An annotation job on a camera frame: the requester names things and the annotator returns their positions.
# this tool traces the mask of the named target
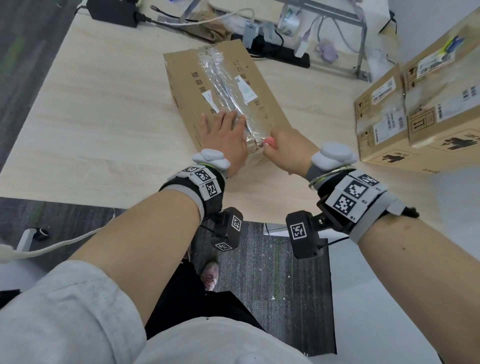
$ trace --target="roll of tape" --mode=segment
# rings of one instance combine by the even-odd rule
[[[300,25],[301,8],[285,4],[278,20],[278,31],[285,36],[292,36]]]

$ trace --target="caster wheel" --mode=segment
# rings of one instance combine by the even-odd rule
[[[33,238],[39,242],[48,239],[50,233],[45,229],[37,229],[36,233],[33,235]]]

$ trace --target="cardboard box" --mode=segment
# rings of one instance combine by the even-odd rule
[[[441,51],[462,40],[451,53]],[[480,84],[480,8],[453,26],[403,69],[407,114],[429,109]]]
[[[249,152],[270,135],[273,126],[290,128],[287,117],[240,40],[214,47],[164,54],[173,100],[197,150],[202,149],[199,120],[211,124],[219,110],[247,114]]]
[[[377,112],[378,116],[371,120],[377,121],[378,118],[383,117],[382,121],[368,125],[366,130],[360,128],[357,136],[360,159],[367,163],[434,174],[479,164],[480,110],[478,107],[451,117],[444,123],[448,126],[445,130],[438,131],[428,145],[419,147],[412,147],[409,144],[407,123],[401,123],[400,119],[405,114],[402,114],[399,109],[388,111],[391,105],[396,104],[392,102],[394,93],[385,96],[378,107],[371,107],[372,93],[382,87],[386,80],[392,77],[396,79],[398,72],[399,68],[393,68],[355,101],[357,126],[360,123],[364,128],[365,118],[368,120],[372,112]],[[470,103],[480,98],[480,95],[472,96],[476,93],[476,89],[470,89],[469,92]],[[430,126],[436,123],[437,117],[434,109],[420,110],[410,115],[408,122]]]

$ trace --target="black power strip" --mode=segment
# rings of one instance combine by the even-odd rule
[[[231,40],[242,39],[240,34],[232,34]],[[276,44],[265,42],[264,36],[257,36],[248,52],[254,56],[265,57],[271,60],[293,64],[303,68],[310,67],[310,55],[305,53],[302,58],[295,57],[293,49],[281,47]]]

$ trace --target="forearm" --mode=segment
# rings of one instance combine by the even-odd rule
[[[103,270],[132,299],[145,324],[198,228],[198,207],[172,190],[111,221],[70,259]]]
[[[359,241],[368,264],[446,363],[480,362],[480,262],[419,219],[387,215]]]

